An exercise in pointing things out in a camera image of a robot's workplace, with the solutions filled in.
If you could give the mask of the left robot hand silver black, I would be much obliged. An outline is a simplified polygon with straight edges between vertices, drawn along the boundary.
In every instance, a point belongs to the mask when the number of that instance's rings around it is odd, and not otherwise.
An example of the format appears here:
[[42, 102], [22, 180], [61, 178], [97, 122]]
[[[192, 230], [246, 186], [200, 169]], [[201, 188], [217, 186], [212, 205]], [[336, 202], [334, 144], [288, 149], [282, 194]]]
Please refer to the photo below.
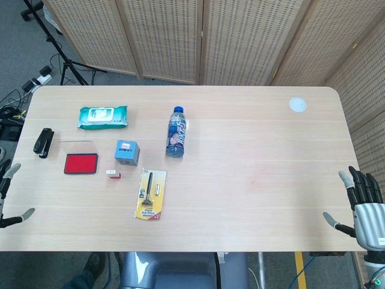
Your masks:
[[28, 218], [30, 218], [34, 212], [35, 208], [29, 208], [26, 210], [23, 214], [15, 217], [10, 218], [4, 218], [3, 214], [3, 208], [4, 208], [4, 202], [5, 198], [7, 196], [8, 189], [10, 187], [11, 180], [14, 176], [14, 174], [21, 168], [20, 163], [16, 163], [15, 165], [11, 166], [3, 175], [1, 179], [1, 228], [6, 228], [11, 225], [15, 225], [18, 223], [22, 223]]

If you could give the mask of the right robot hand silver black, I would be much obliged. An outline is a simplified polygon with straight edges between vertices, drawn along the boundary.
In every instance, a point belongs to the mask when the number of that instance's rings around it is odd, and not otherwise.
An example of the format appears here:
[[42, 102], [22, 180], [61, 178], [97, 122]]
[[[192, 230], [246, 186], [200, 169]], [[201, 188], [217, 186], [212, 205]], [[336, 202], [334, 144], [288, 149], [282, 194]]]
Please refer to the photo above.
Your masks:
[[364, 174], [353, 166], [348, 168], [351, 176], [339, 172], [353, 214], [354, 226], [337, 222], [329, 213], [322, 215], [335, 230], [357, 240], [367, 251], [384, 250], [384, 200], [377, 180], [369, 173]]

